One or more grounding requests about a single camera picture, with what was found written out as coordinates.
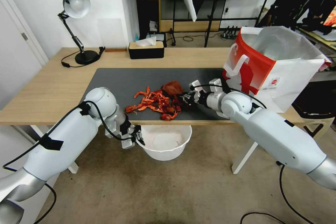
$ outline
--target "wooden lid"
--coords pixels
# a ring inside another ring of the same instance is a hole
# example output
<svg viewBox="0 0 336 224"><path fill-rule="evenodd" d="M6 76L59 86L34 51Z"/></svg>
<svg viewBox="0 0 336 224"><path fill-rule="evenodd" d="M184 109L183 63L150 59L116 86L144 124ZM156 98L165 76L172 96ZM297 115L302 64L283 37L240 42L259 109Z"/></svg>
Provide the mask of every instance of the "wooden lid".
<svg viewBox="0 0 336 224"><path fill-rule="evenodd" d="M144 47L138 46L135 42L131 42L130 45L128 46L128 49L133 50L133 49L157 49L157 48L163 48L163 42L162 41L157 41L155 45L147 45Z"/></svg>

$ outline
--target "beige carpet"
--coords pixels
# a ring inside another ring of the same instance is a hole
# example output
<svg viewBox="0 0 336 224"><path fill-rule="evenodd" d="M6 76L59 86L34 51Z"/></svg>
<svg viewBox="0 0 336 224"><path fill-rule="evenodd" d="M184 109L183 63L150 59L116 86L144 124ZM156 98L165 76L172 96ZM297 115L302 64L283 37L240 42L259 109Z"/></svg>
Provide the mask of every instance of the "beige carpet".
<svg viewBox="0 0 336 224"><path fill-rule="evenodd" d="M239 223L249 211L268 212L288 224L305 223L285 205L279 190L280 167L262 148L238 175L232 174L232 162L246 142L240 126L194 126L182 155L161 162L140 146L121 149L101 128L76 160L78 173L60 175L55 184L57 203L41 223ZM336 158L332 129L318 144ZM285 194L300 213L315 223L335 223L335 191L290 168L285 168L283 177ZM244 223L277 222L248 216Z"/></svg>

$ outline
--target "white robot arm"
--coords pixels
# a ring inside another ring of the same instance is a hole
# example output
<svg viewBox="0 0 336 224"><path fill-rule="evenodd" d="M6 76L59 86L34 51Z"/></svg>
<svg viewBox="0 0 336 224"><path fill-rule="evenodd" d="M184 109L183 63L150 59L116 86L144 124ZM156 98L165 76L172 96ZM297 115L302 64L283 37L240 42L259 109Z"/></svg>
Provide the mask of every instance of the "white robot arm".
<svg viewBox="0 0 336 224"><path fill-rule="evenodd" d="M277 161L302 171L321 186L336 190L336 162L327 157L310 135L269 109L253 108L251 98L241 92L224 93L221 85L220 79L210 81L211 93L206 93L196 80L190 84L194 91L189 97L192 94L194 102L241 124L246 134Z"/></svg>
<svg viewBox="0 0 336 224"><path fill-rule="evenodd" d="M221 81L214 79L210 85L221 86ZM202 104L219 116L240 123L247 135L276 160L336 190L336 162L327 157L307 133L273 111L254 108L245 94L226 94L215 86L206 93L198 87L198 81L190 86L193 91L183 96L185 102ZM0 179L0 223L19 223L23 209L13 201L30 198L49 178L67 169L95 137L101 123L108 137L123 140L125 149L133 147L136 140L144 144L141 127L129 122L113 94L102 87L93 89L83 103L41 138L20 170Z"/></svg>
<svg viewBox="0 0 336 224"><path fill-rule="evenodd" d="M103 87L91 90L83 103L41 138L21 169L0 179L0 223L19 223L23 209L12 201L30 198L52 176L66 170L95 137L102 122L108 128L106 135L123 140L123 148L134 146L136 140L143 143L141 127L129 122L114 95Z"/></svg>

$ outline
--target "white plastic basin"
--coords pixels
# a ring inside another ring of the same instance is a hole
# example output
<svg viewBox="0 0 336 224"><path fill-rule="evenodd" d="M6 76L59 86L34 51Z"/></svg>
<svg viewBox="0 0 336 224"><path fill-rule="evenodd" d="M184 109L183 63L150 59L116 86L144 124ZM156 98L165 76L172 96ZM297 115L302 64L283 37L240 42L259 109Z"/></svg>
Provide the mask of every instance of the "white plastic basin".
<svg viewBox="0 0 336 224"><path fill-rule="evenodd" d="M152 158L168 161L177 158L183 152L191 137L190 125L141 126L141 133L145 146L137 143Z"/></svg>

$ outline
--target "black cable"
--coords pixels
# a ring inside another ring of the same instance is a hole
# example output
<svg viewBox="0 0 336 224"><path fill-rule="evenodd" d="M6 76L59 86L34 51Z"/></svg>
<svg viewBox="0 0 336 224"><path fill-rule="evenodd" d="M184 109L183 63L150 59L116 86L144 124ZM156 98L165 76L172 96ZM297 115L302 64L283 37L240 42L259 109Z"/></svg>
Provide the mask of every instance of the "black cable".
<svg viewBox="0 0 336 224"><path fill-rule="evenodd" d="M218 35L218 34L221 34L222 32L220 32L220 33L216 33L215 35L213 35L213 36L210 36L209 38L213 38L213 37L215 37L216 35ZM191 42L191 41L194 41L194 39L192 38L192 37L205 37L205 35L203 36L203 35L193 35L193 36L189 36L189 35L187 35L187 36L183 36L183 37L175 37L175 39L179 39L179 38L182 38L184 41L186 41L186 42Z"/></svg>
<svg viewBox="0 0 336 224"><path fill-rule="evenodd" d="M16 172L17 170L16 169L13 169L13 168L10 168L10 167L5 167L6 165L3 165L2 168L6 169L6 170L9 170L9 171L12 171L12 172ZM37 224L39 223L41 220L43 220L44 217L47 216L47 214L52 210L52 208L54 207L55 203L56 203L56 199L57 199L57 196L56 196L56 191L47 183L44 184L46 187L48 187L50 189L50 191L53 193L54 195L54 201L52 202L51 206L49 207L49 209L37 220L35 221L33 224Z"/></svg>
<svg viewBox="0 0 336 224"><path fill-rule="evenodd" d="M40 142L37 142L36 144L34 144L32 147L30 147L28 150L26 150L25 152L23 152L20 156L17 156L16 158L14 158L13 160L9 161L8 163L4 164L2 166L2 168L12 171L12 172L16 172L15 169L13 168L9 168L7 167L7 165L10 165L11 163L14 163L16 160L22 158L24 155L26 155L28 152L30 152L32 149L34 149L36 146L38 146L40 144Z"/></svg>
<svg viewBox="0 0 336 224"><path fill-rule="evenodd" d="M49 209L37 220L35 221L33 224L37 224L39 223L41 220L43 220L43 218L45 216L47 216L47 214L52 210L52 208L54 207L55 203L56 203L56 199L57 199L57 196L56 196L56 192L55 190L50 186L48 185L47 183L44 184L46 187L48 187L50 189L50 191L53 193L54 195L54 201L52 202L51 206L49 207Z"/></svg>
<svg viewBox="0 0 336 224"><path fill-rule="evenodd" d="M285 196L285 193L283 192L284 189L282 188L282 174L283 174L283 170L284 170L284 168L285 168L285 165L283 164L282 167L281 167L281 170L280 170L280 175L279 175L279 185L280 185L280 191L281 191L281 195L282 195L283 199L285 200L287 206L289 206L289 208L290 208L294 213L296 213L300 218L302 218L303 220L305 220L306 222L308 222L308 223L310 223L310 224L314 224L314 222L308 220L306 217L304 217L302 214L300 214L298 211L296 211L296 210L294 209L294 207L292 207L292 206L290 205L290 203L288 202L288 200L287 200L287 198L286 198L286 196ZM249 213L244 214L244 215L241 217L241 219L240 219L240 224L243 223L243 219L244 219L246 216L251 215L251 214L262 214L262 215L267 215L267 216L270 216L270 217L272 217L272 218L278 220L279 222L285 224L285 222L283 222L282 220L279 220L278 218L274 217L273 215L268 214L268 213L262 213L262 212L249 212Z"/></svg>
<svg viewBox="0 0 336 224"><path fill-rule="evenodd" d="M124 140L127 140L127 139L132 139L132 137L120 138L120 137L114 135L114 134L112 133L112 131L110 131L110 129L109 129L108 126L106 125L106 123L105 123L105 121L104 121L104 119L103 119L103 117L102 117L102 115L101 115L101 113L100 113L100 110L99 110L97 104L95 104L93 101L89 101L89 100L86 100L86 101L84 101L84 102L85 102L85 103L91 103L93 106L95 106L95 108L97 109L97 112L98 112L98 114L99 114L100 120L101 120L101 122L103 123L105 129L106 129L106 130L107 130L107 131L108 131L114 138L116 138L117 140L120 140L120 141L124 141Z"/></svg>
<svg viewBox="0 0 336 224"><path fill-rule="evenodd" d="M67 65L66 67L84 67L84 66L86 66L86 65L71 66L71 65L69 65L68 63L63 62L64 59L66 59L66 58L70 57L71 55L74 55L75 53L78 53L78 52L79 52L79 51L76 51L76 52L74 52L74 53L71 53L71 54L65 56L63 59L61 59L61 64L62 64L62 65L66 64L66 65Z"/></svg>
<svg viewBox="0 0 336 224"><path fill-rule="evenodd" d="M50 135L54 129L56 129L56 127L72 112L74 111L76 108L78 108L79 105L77 105L76 107L74 107L73 109L71 109L68 113L66 113L49 131L48 133L46 133L46 135Z"/></svg>
<svg viewBox="0 0 336 224"><path fill-rule="evenodd" d="M283 190L283 188L282 188L282 173L283 173L284 168L285 168L285 165L283 164L282 167L281 167L281 170L280 170L280 175L279 175L279 184L280 184L280 191L281 191L282 197L284 198L284 200L285 200L287 206L289 206L289 208L290 208L294 213L296 213L300 218L304 219L306 222L308 222L308 223L310 223L310 224L314 224L314 222L308 220L306 217L304 217L302 214L300 214L298 211L296 211L296 210L294 209L294 207L292 207L292 206L290 205L290 203L288 202L288 200L287 200L287 198L286 198L286 196L285 196L285 193L283 192L284 190Z"/></svg>
<svg viewBox="0 0 336 224"><path fill-rule="evenodd" d="M104 50L105 50L105 47L99 47L98 59L100 59L100 57L101 57L102 53L104 52ZM72 68L77 68L77 67L85 67L85 66L91 64L91 63L89 63L89 64L85 64L85 65L71 66L69 63L66 63L66 62L63 61L64 59L66 59L66 58L70 57L71 55L74 55L75 53L78 53L78 52L79 52L79 51L76 51L76 52L74 52L74 53L71 53L71 54L69 54L69 55L63 57L63 58L61 59L61 64L62 64L62 66L67 67L67 68L70 68L70 67L72 67Z"/></svg>
<svg viewBox="0 0 336 224"><path fill-rule="evenodd" d="M193 88L198 88L198 87L203 87L203 86L216 86L216 87L220 87L222 88L223 86L220 86L220 85L214 85L214 84L203 84L203 85L199 85L199 86L193 86ZM247 95L248 97L252 98L253 100L259 102L265 109L267 109L267 107L261 102L259 101L257 98L254 98L253 96L249 95L249 94L246 94L244 93L243 91L241 90L238 90L238 89L234 89L234 88L231 88L229 87L232 91L237 91L239 93L243 93L244 95Z"/></svg>
<svg viewBox="0 0 336 224"><path fill-rule="evenodd" d="M114 138L116 138L116 139L118 139L118 140L127 140L127 139L132 139L131 137L128 137L128 138L124 138L124 139L122 139L122 138L119 138L119 137L117 137L116 135L114 135L110 130L109 130L109 128L107 127L107 125L106 125L106 123L105 123L105 121L103 120L103 117L102 117L102 115L101 115L101 113L100 113L100 110L99 110L99 108L98 108L98 106L93 102L93 101L85 101L86 103L92 103L95 107L96 107L96 109L97 109L97 111L98 111L98 114L99 114L99 117L100 117L100 119L101 119L101 121L102 121L102 123L103 123L103 125L104 125L104 127L106 128L106 130L114 137ZM66 113L53 127L52 127L52 129L50 129L49 130L49 132L48 133L46 133L46 135L49 135L49 134L51 134L53 131L54 131L54 129L72 112L72 111L74 111L75 109L77 109L79 107L79 105L77 105L76 107L74 107L73 109L71 109L68 113ZM2 166L2 168L3 169L5 169L5 170L9 170L9 171L12 171L12 172L16 172L17 170L16 169L13 169L13 168L10 168L10 167L7 167L7 165L10 165L11 163L14 163L16 160L18 160L18 159L20 159L20 158L22 158L24 155L26 155L28 152L30 152L31 150L33 150L34 148L36 148L38 145L40 144L40 142L39 141L37 141L36 142L36 144L34 144L32 147L30 147L28 150L26 150L25 152L23 152L21 155L19 155L19 156L17 156L16 158L14 158L13 160L11 160L11 161L9 161L8 163L6 163L6 164L4 164L3 166ZM39 223L41 220L43 220L43 218L45 217L45 216L47 216L47 214L52 210L52 208L54 207L54 205L55 205L55 203L56 203L56 200L57 200L57 195L56 195L56 191L49 185L49 184L47 184L47 183L45 183L44 184L46 187L48 187L49 189L50 189L50 191L53 193L53 195L54 195L54 201L53 201L53 203L51 204L51 206L49 207L49 209L37 220L37 221L35 221L33 224L37 224L37 223Z"/></svg>
<svg viewBox="0 0 336 224"><path fill-rule="evenodd" d="M285 222L283 222L282 220L278 219L277 217L275 217L275 216L273 216L273 215L271 215L271 214L268 214L268 213L262 213L262 212L249 212L249 213L244 214L244 215L241 217L241 219L240 219L240 224L243 224L243 219L244 219L246 216L251 215L251 214L267 215L267 216L269 216L269 217L272 217L272 218L276 219L277 221L279 221L279 222L282 223L282 224L286 224Z"/></svg>

